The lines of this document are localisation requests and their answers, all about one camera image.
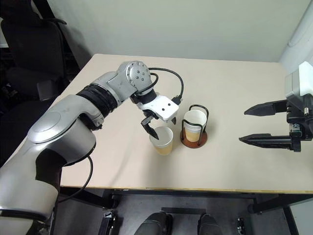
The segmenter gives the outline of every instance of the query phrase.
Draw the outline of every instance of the black bellows joint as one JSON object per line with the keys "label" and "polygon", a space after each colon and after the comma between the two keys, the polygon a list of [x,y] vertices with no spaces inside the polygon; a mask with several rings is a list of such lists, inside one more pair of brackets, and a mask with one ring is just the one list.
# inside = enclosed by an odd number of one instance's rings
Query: black bellows joint
{"label": "black bellows joint", "polygon": [[86,98],[93,103],[106,117],[117,107],[117,102],[114,96],[107,90],[98,85],[91,84],[82,89],[77,95]]}

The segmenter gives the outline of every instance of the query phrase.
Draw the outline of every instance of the floor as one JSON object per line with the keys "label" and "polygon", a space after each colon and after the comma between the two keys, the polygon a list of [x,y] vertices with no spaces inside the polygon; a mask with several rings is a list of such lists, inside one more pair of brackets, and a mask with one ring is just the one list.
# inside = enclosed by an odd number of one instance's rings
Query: floor
{"label": "floor", "polygon": [[[132,235],[140,223],[162,207],[205,209],[215,217],[224,235],[237,235],[238,216],[251,222],[253,235],[290,235],[282,210],[261,215],[247,213],[250,199],[194,198],[169,195],[126,195],[116,208],[118,226],[112,235]],[[68,200],[58,206],[55,235],[97,235],[102,220],[101,208]],[[200,215],[173,214],[173,235],[197,235]]]}

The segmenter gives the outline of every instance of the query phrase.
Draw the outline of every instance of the chair armrest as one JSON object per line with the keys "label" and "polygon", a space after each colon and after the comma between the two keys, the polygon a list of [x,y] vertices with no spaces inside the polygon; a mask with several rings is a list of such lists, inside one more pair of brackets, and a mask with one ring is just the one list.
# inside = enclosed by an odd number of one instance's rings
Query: chair armrest
{"label": "chair armrest", "polygon": [[37,90],[40,101],[53,99],[59,95],[57,85],[51,80],[38,82]]}

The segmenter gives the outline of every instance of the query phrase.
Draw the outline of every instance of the brown coaster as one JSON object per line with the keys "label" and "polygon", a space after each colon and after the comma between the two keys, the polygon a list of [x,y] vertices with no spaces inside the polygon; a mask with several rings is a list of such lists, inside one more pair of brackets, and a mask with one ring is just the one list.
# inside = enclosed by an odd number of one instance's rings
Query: brown coaster
{"label": "brown coaster", "polygon": [[[182,132],[184,132],[184,139],[181,139],[181,135]],[[190,142],[187,138],[186,138],[186,133],[185,133],[185,129],[183,131],[180,132],[180,141],[187,146],[188,148],[200,148],[202,146],[204,146],[204,144],[206,143],[207,140],[207,133],[203,132],[202,136],[201,136],[201,141],[200,141],[200,145],[198,145],[198,141],[197,142]]]}

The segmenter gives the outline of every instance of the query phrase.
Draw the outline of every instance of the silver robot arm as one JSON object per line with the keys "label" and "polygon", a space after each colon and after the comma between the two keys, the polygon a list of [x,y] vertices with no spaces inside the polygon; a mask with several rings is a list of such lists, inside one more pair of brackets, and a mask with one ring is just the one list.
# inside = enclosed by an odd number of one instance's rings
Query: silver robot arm
{"label": "silver robot arm", "polygon": [[172,101],[156,94],[158,76],[152,83],[151,74],[143,62],[125,62],[56,103],[30,128],[20,150],[0,169],[0,234],[27,234],[35,222],[49,219],[62,167],[93,151],[92,131],[101,129],[104,118],[127,98],[143,110],[141,124],[155,138],[152,118],[175,123],[181,95]]}

